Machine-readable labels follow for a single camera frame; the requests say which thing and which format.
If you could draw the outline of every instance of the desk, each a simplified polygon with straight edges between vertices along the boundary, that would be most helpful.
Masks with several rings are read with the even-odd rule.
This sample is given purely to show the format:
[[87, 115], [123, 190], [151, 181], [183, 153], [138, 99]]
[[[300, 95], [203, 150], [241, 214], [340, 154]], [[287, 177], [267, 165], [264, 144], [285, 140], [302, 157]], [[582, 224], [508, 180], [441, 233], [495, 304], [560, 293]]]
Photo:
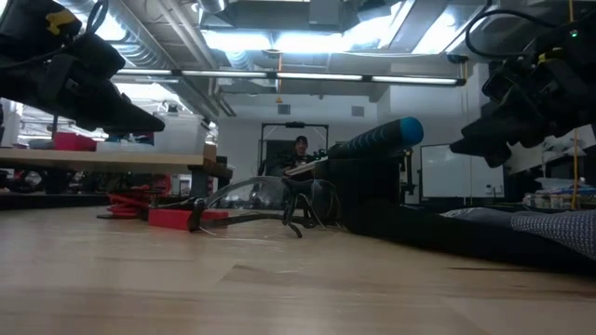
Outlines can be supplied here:
[[2, 334], [593, 334], [596, 283], [303, 230], [0, 212]]
[[[208, 176], [220, 178], [220, 186], [226, 185], [232, 178], [232, 170], [200, 155], [0, 149], [0, 168], [40, 167], [73, 171], [151, 174], [192, 171], [193, 189], [198, 190], [206, 189]], [[202, 193], [192, 195], [204, 196]]]
[[312, 161], [310, 163], [307, 164], [302, 164], [299, 167], [295, 167], [289, 171], [286, 172], [286, 174], [288, 176], [296, 176], [299, 175], [301, 173], [305, 173], [308, 171], [313, 171], [315, 170], [315, 166], [320, 163], [320, 162], [324, 162], [327, 160], [327, 157], [323, 157], [322, 159], [316, 160], [316, 161]]

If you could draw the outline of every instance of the gray fabric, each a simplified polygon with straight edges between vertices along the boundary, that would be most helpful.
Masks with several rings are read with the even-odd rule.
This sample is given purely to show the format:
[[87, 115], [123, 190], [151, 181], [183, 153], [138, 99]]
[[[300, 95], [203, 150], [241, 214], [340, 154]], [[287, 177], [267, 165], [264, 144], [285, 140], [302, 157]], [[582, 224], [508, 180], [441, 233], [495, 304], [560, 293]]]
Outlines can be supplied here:
[[514, 216], [513, 229], [551, 239], [596, 260], [596, 210]]
[[511, 227], [511, 220], [517, 216], [544, 215], [538, 212], [522, 211], [509, 213], [492, 208], [464, 208], [448, 211], [441, 214], [446, 218], [455, 218], [466, 221], [476, 221], [496, 226]]

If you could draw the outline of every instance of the red object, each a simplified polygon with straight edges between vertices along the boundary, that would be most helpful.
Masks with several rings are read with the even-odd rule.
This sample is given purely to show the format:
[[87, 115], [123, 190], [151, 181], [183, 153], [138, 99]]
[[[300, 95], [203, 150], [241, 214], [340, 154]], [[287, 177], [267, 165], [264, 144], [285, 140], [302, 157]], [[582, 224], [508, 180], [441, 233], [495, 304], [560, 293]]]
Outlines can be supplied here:
[[95, 151], [97, 142], [85, 136], [73, 133], [56, 133], [54, 149], [63, 151]]
[[[177, 209], [150, 209], [149, 210], [149, 225], [161, 228], [170, 228], [177, 230], [188, 230], [186, 222], [190, 217], [190, 210]], [[201, 219], [217, 220], [225, 219], [229, 213], [221, 210], [205, 210]]]
[[171, 191], [168, 175], [155, 175], [153, 188], [149, 185], [132, 187], [125, 193], [108, 194], [112, 204], [107, 210], [112, 213], [99, 215], [100, 219], [143, 219], [155, 197], [166, 196]]

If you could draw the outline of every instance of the light fixture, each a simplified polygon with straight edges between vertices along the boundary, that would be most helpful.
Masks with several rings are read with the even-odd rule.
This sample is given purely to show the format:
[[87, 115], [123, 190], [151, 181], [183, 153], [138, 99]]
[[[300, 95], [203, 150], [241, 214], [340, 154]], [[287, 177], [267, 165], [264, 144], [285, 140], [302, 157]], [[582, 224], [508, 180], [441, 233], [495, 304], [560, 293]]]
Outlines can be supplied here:
[[174, 101], [180, 103], [178, 95], [170, 92], [159, 84], [115, 84], [118, 90], [125, 93], [133, 101]]
[[318, 80], [360, 81], [360, 80], [362, 80], [362, 75], [278, 73], [278, 78], [279, 79], [318, 79]]
[[118, 74], [125, 75], [172, 75], [171, 70], [122, 69]]
[[340, 33], [283, 33], [274, 48], [290, 53], [328, 53], [349, 50]]
[[19, 135], [21, 140], [51, 140], [52, 137], [48, 135]]
[[141, 84], [180, 84], [180, 79], [178, 78], [135, 78], [134, 81]]
[[[499, 6], [488, 7], [486, 9], [486, 11], [495, 10], [495, 9], [499, 9]], [[466, 22], [466, 24], [462, 27], [462, 29], [459, 32], [457, 32], [459, 34], [459, 36], [457, 36], [457, 38], [455, 38], [455, 40], [453, 40], [453, 42], [444, 49], [445, 52], [448, 52], [448, 53], [453, 52], [456, 47], [459, 47], [459, 45], [461, 45], [464, 42], [464, 40], [466, 39], [466, 32], [464, 30], [466, 29], [469, 22], [471, 20], [473, 20], [480, 12], [481, 12], [481, 9], [479, 9], [476, 13], [474, 13], [474, 15], [470, 18], [470, 20], [468, 22]], [[474, 31], [476, 29], [478, 29], [478, 27], [480, 27], [486, 19], [488, 19], [488, 17], [482, 18], [482, 19], [478, 20], [476, 23], [474, 23], [474, 26], [472, 26], [472, 28], [470, 29], [470, 33], [474, 33]]]
[[381, 41], [379, 42], [378, 48], [389, 47], [391, 45], [391, 42], [393, 42], [393, 39], [398, 34], [401, 25], [404, 21], [406, 21], [408, 14], [410, 14], [410, 10], [412, 10], [414, 1], [415, 0], [405, 0], [402, 2], [398, 2], [391, 8], [391, 12], [393, 13], [395, 8], [398, 15], [392, 15], [394, 19], [389, 25], [389, 29], [386, 31], [383, 37], [381, 37]]
[[428, 28], [420, 40], [413, 54], [438, 54], [454, 40], [459, 27], [456, 26], [455, 17], [445, 11]]
[[203, 76], [214, 78], [266, 78], [267, 73], [264, 72], [248, 72], [248, 71], [182, 71], [182, 75], [188, 76]]
[[374, 75], [371, 79], [374, 83], [387, 84], [423, 84], [423, 85], [457, 85], [458, 80], [453, 78], [429, 78], [429, 77], [406, 77], [406, 76], [389, 76], [389, 75]]
[[[412, 85], [444, 85], [444, 86], [462, 86], [466, 83], [466, 79], [460, 78], [433, 78], [423, 76], [400, 76], [400, 75], [365, 75], [365, 74], [313, 74], [313, 73], [287, 73], [287, 72], [245, 72], [245, 71], [217, 71], [217, 70], [157, 70], [168, 71], [174, 76], [198, 76], [208, 78], [245, 78], [245, 79], [306, 79], [306, 80], [321, 80], [321, 81], [351, 81], [361, 83], [385, 83], [385, 84], [412, 84]], [[149, 85], [141, 84], [116, 84], [118, 87], [123, 85], [133, 85], [139, 87], [146, 99], [155, 99], [155, 92], [148, 90]]]
[[271, 41], [267, 33], [217, 33], [204, 31], [207, 46], [225, 52], [246, 50], [267, 50]]

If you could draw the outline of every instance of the eyeglasses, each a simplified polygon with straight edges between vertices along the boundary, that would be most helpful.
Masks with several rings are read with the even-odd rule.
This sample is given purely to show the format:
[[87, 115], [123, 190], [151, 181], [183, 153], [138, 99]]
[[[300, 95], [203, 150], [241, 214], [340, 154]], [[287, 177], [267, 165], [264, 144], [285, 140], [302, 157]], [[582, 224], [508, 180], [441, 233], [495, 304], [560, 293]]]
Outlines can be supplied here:
[[[277, 177], [256, 177], [224, 187], [206, 199], [195, 199], [193, 212], [188, 219], [190, 232], [206, 231], [246, 221], [264, 219], [281, 220], [296, 236], [305, 229], [317, 226], [337, 226], [340, 222], [341, 206], [335, 187], [328, 181], [293, 181]], [[248, 209], [254, 214], [218, 220], [203, 220], [203, 212], [210, 208]], [[294, 216], [296, 209], [303, 209], [303, 216]]]

